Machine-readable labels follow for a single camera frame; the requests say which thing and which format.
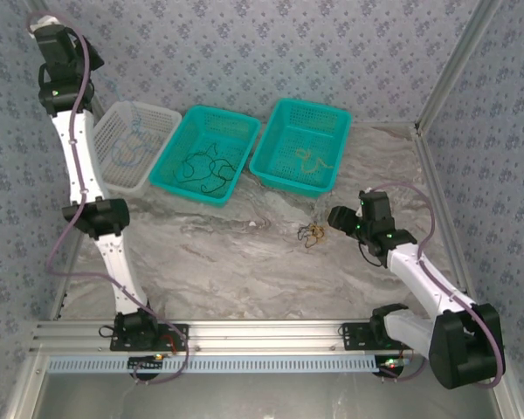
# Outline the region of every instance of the gray marble surface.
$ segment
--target gray marble surface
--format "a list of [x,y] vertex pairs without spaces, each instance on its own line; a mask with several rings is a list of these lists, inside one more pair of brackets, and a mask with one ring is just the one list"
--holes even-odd
[[[301,225],[325,223],[335,205],[356,208],[360,189],[395,180],[425,190],[410,128],[355,126],[335,188],[318,200],[262,186],[248,163],[223,208],[150,187],[128,199],[132,262],[153,308],[169,319],[355,319],[393,302],[422,313],[400,280],[362,259],[355,240],[329,228],[311,249],[297,240]],[[423,202],[410,190],[389,196],[396,226],[424,238],[430,218]],[[426,253],[450,277],[438,234]],[[75,271],[91,270],[106,272],[87,238]],[[61,314],[111,319],[111,285],[73,279]]]

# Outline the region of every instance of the plastic basket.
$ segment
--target plastic basket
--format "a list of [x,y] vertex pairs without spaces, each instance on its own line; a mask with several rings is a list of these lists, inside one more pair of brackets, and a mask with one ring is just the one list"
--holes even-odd
[[348,112],[282,99],[252,157],[251,172],[266,186],[318,197],[334,187],[350,125]]
[[183,117],[163,107],[116,102],[93,129],[103,180],[113,191],[141,196],[148,175]]
[[155,186],[223,206],[246,163],[260,122],[240,113],[194,106],[154,166]]

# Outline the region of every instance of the white basket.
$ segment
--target white basket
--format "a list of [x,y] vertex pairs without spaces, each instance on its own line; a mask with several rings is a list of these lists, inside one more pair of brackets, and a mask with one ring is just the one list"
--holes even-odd
[[142,196],[148,176],[183,117],[140,102],[116,102],[93,129],[103,181],[112,191]]

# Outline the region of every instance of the blue floral wallpaper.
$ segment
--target blue floral wallpaper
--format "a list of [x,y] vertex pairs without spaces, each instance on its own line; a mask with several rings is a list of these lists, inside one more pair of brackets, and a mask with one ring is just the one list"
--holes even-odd
[[478,0],[47,0],[98,46],[105,105],[267,119],[292,97],[414,121]]
[[524,389],[524,0],[503,2],[426,137]]
[[60,142],[38,102],[41,56],[22,30],[26,13],[23,2],[0,0],[0,418],[34,322],[52,308],[58,279],[44,264],[68,200]]

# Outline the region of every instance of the patterned wallpaper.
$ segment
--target patterned wallpaper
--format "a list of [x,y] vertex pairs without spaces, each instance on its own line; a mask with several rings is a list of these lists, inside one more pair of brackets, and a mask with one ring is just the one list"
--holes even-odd
[[0,0],[0,418],[34,321],[52,308],[58,280],[44,261],[68,199],[60,142],[38,102],[40,53],[21,29],[26,13],[23,2]]
[[125,99],[179,112],[204,104],[264,120],[293,97],[388,122],[417,119],[477,2],[47,0],[106,60],[105,105],[112,80]]
[[524,389],[524,0],[503,2],[427,134],[478,296]]

